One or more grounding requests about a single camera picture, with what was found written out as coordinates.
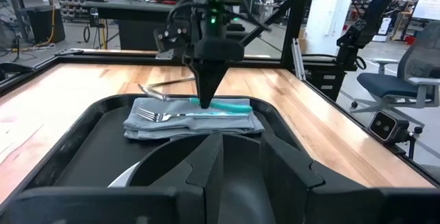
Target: red container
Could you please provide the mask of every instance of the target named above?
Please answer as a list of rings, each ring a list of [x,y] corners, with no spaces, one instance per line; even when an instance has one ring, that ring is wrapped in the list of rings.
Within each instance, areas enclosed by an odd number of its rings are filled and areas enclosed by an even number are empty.
[[[416,39],[416,37],[414,37],[414,36],[407,36],[407,37],[405,38],[406,43],[407,43],[408,45],[412,45],[412,44],[414,43],[415,39]]]

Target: black tray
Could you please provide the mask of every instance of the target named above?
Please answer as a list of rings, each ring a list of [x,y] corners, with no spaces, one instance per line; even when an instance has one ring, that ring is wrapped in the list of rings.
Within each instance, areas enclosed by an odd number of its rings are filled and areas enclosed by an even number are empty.
[[[34,170],[19,184],[0,207],[3,213],[16,194],[44,186],[98,186],[107,187],[133,164],[142,160],[154,148],[168,139],[137,141],[124,137],[122,126],[136,98],[141,94],[111,96],[92,104],[64,134]],[[171,96],[189,98],[192,96]],[[243,96],[216,96],[216,98],[247,98]],[[298,139],[269,103],[250,98],[255,115],[271,133],[304,152]],[[260,140],[261,135],[248,137]]]

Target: chair armrest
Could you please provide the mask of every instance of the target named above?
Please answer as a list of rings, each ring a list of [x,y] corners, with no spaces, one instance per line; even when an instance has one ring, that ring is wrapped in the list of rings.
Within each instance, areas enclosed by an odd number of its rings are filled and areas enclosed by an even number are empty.
[[[371,60],[373,61],[373,63],[379,63],[380,65],[399,64],[399,61],[398,60],[394,60],[394,59],[373,58]]]
[[[417,101],[415,103],[416,108],[424,108],[425,107],[425,101],[426,101],[426,91],[428,86],[435,86],[435,97],[438,101],[438,95],[439,95],[439,87],[440,86],[440,79],[432,79],[432,78],[418,78],[418,77],[411,77],[408,79],[410,83],[413,83],[414,85],[419,86],[419,89],[417,90]]]
[[[373,63],[379,63],[378,74],[385,74],[385,65],[387,64],[399,64],[399,62],[394,59],[373,58],[371,60],[373,61]]]
[[[414,85],[440,86],[440,79],[412,77],[408,81]]]

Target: workbench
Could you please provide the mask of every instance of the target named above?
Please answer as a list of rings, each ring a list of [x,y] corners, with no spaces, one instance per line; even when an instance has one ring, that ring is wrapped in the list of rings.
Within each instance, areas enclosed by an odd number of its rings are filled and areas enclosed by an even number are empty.
[[[168,13],[174,5],[156,3],[154,0],[106,0],[86,1],[86,8],[96,8],[102,19],[117,19],[121,49],[157,49],[154,30],[165,26]],[[241,40],[244,31],[227,31],[230,39]]]
[[[30,42],[29,33],[31,32],[31,25],[23,0],[10,0],[10,4],[14,9],[14,14],[17,19],[17,23],[19,24],[21,36],[25,41]],[[52,9],[52,0],[49,0],[49,7]]]
[[[59,63],[0,98],[0,202],[92,103],[188,76],[186,67]],[[157,90],[196,94],[194,82]],[[364,186],[433,187],[285,69],[229,69],[216,95],[269,102],[313,159]]]

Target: white plate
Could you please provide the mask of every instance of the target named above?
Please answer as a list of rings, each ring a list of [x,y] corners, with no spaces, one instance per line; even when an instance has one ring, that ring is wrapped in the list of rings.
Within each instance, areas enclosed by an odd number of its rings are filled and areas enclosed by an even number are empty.
[[[110,183],[109,187],[125,187],[127,185],[127,181],[131,176],[131,173],[133,173],[138,164],[139,162],[132,165],[129,169],[125,170],[125,172],[123,172],[121,175],[119,175],[119,177],[117,177],[113,182]]]

